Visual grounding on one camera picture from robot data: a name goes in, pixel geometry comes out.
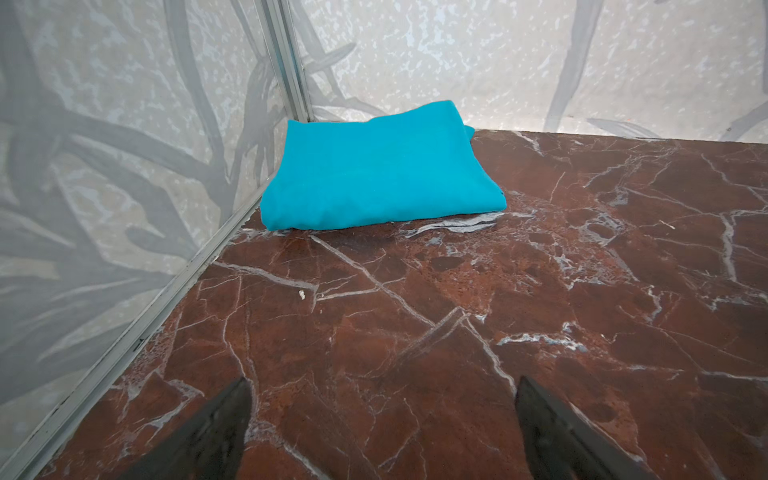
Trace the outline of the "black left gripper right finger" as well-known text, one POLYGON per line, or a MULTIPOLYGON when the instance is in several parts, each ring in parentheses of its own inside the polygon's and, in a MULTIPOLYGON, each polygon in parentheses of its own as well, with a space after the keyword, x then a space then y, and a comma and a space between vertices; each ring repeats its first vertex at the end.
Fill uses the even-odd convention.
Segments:
POLYGON ((515 409, 535 479, 653 479, 655 476, 534 379, 520 378, 515 409))

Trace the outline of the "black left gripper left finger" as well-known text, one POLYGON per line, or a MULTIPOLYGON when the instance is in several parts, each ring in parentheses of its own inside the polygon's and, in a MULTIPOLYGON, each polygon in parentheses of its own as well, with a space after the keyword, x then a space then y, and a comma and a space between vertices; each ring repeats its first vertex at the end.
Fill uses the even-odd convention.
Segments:
POLYGON ((245 378, 240 378, 206 402, 120 477, 234 479, 244 454, 251 407, 251 388, 245 378))

